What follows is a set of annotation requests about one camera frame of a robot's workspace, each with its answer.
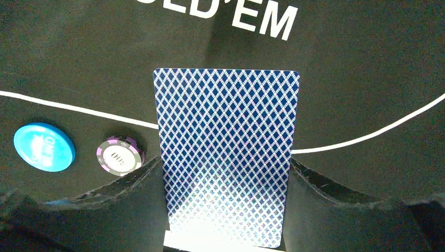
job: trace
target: blue plastic disc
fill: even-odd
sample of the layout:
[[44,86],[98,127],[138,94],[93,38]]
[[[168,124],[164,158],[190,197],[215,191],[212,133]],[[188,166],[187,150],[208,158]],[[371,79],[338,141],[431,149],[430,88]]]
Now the blue plastic disc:
[[65,133],[41,122],[18,129],[14,147],[28,164],[46,172],[65,170],[76,156],[74,145]]

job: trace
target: purple and gray poker chip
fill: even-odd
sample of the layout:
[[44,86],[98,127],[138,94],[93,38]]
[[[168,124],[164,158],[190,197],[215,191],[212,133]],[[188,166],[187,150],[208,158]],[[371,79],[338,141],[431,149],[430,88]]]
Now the purple and gray poker chip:
[[97,159],[104,170],[124,176],[140,168],[145,160],[144,152],[132,138],[112,136],[97,149]]

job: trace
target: letter m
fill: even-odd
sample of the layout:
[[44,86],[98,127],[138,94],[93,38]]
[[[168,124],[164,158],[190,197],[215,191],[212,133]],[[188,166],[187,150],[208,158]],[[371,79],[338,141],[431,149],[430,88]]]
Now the letter m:
[[286,28],[284,29],[281,39],[288,40],[297,10],[298,8],[288,6],[288,9],[286,9],[283,16],[281,17],[281,20],[277,22],[278,2],[269,1],[267,3],[263,22],[261,23],[260,34],[266,34],[267,25],[270,21],[270,36],[276,38],[278,36],[278,33],[280,33],[281,29],[283,28],[284,24],[286,24]]

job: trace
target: white chip center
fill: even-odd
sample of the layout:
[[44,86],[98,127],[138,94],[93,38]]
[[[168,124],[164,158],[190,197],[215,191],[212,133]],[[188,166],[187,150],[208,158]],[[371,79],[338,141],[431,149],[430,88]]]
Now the white chip center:
[[113,145],[103,151],[103,159],[109,168],[117,172],[127,172],[136,164],[134,153],[120,145]]

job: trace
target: white strip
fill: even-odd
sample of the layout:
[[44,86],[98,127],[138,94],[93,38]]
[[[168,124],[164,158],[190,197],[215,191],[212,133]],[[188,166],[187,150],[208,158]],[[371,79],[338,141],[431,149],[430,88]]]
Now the white strip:
[[350,140],[350,141],[347,141],[347,142],[344,142],[344,143],[338,143],[338,144],[329,145],[329,146],[325,146],[325,147],[319,147],[319,148],[313,148],[313,149],[305,149],[305,150],[292,150],[291,154],[301,154],[301,153],[328,151],[328,150],[333,150],[333,149],[345,147],[345,146],[348,146],[348,145],[352,145],[354,143],[358,143],[358,142],[362,142],[362,141],[368,140],[368,139],[376,137],[376,136],[378,136],[378,135],[380,135],[380,134],[382,134],[382,133],[384,133],[384,132],[386,132],[386,131],[394,128],[394,127],[397,127],[397,126],[401,125],[402,123],[408,121],[409,119],[411,119],[411,118],[413,118],[413,117],[415,117],[415,116],[417,116],[417,115],[427,111],[428,109],[430,109],[431,107],[433,107],[437,103],[441,102],[443,99],[445,99],[445,93],[442,94],[439,98],[437,98],[433,102],[431,102],[428,105],[426,105],[425,107],[420,108],[420,109],[414,111],[413,113],[403,117],[402,119],[400,119],[400,120],[398,120],[396,122],[391,123],[390,125],[382,128],[380,130],[377,130],[374,133],[371,133],[369,135],[364,135],[361,138],[357,138],[357,139]]
[[[143,121],[139,121],[139,120],[134,120],[131,118],[126,118],[126,117],[121,117],[119,115],[113,115],[113,114],[108,114],[108,113],[104,113],[104,112],[100,112],[100,111],[95,111],[95,110],[91,110],[91,109],[85,109],[85,108],[81,108],[81,107],[76,107],[76,106],[72,106],[72,105],[67,105],[67,104],[63,104],[63,103],[58,103],[58,102],[52,102],[52,101],[46,101],[46,100],[42,100],[42,99],[37,99],[34,97],[29,97],[29,96],[24,96],[22,94],[17,94],[17,93],[12,93],[12,92],[6,92],[6,91],[0,91],[0,96],[8,96],[8,97],[13,97],[13,98],[17,98],[17,99],[21,99],[21,100],[25,100],[25,101],[30,101],[30,102],[34,102],[34,103],[38,103],[38,104],[42,104],[42,105],[47,105],[50,107],[55,107],[55,108],[61,108],[61,109],[68,109],[68,110],[72,110],[72,111],[78,111],[81,113],[85,113],[85,114],[91,114],[93,116],[98,116],[98,117],[103,117],[103,118],[108,118],[108,119],[112,119],[112,120],[117,120],[117,121],[121,121],[121,122],[127,122],[127,123],[131,123],[131,124],[136,124],[136,125],[140,125],[140,126],[144,126],[144,127],[148,127],[148,128],[152,128],[152,129],[158,129],[158,125],[157,124],[153,124],[153,123],[149,123],[149,122],[143,122]],[[442,94],[439,98],[437,98],[436,100],[432,101],[431,103],[429,103],[428,105],[414,111],[413,113],[403,117],[402,119],[374,132],[371,133],[369,135],[365,135],[362,136],[361,138],[357,138],[354,140],[350,140],[347,142],[343,142],[343,143],[338,143],[338,144],[333,144],[333,145],[329,145],[329,146],[325,146],[325,147],[319,147],[319,148],[312,148],[312,149],[304,149],[304,150],[292,150],[291,154],[301,154],[301,153],[312,153],[312,152],[320,152],[320,151],[328,151],[328,150],[333,150],[333,149],[338,149],[341,147],[345,147],[345,146],[349,146],[358,142],[362,142],[365,140],[368,140],[370,138],[376,137],[392,128],[395,128],[399,125],[401,125],[402,123],[408,121],[409,119],[418,116],[419,114],[427,111],[428,109],[432,108],[434,105],[438,104],[439,102],[441,102],[442,100],[445,99],[445,93]]]
[[179,235],[165,231],[164,246],[190,252],[272,252],[268,248],[253,247],[247,245],[226,244],[207,239],[208,237],[196,237],[192,235]]
[[92,109],[86,109],[86,108],[76,107],[76,106],[72,106],[72,105],[67,105],[67,104],[63,104],[63,103],[59,103],[59,102],[37,99],[34,97],[24,96],[23,94],[0,91],[0,96],[13,97],[13,98],[30,101],[30,102],[50,106],[50,107],[68,109],[68,110],[77,111],[77,112],[81,112],[81,113],[85,113],[85,114],[91,114],[91,115],[97,116],[97,117],[103,117],[103,118],[108,118],[108,119],[112,119],[112,120],[116,120],[116,121],[136,124],[136,125],[140,125],[140,126],[144,126],[144,127],[148,127],[148,128],[152,128],[152,129],[158,129],[157,124],[143,122],[143,121],[126,118],[126,117],[121,117],[119,115],[108,114],[108,113],[104,113],[104,112],[100,112],[100,111],[95,111]]

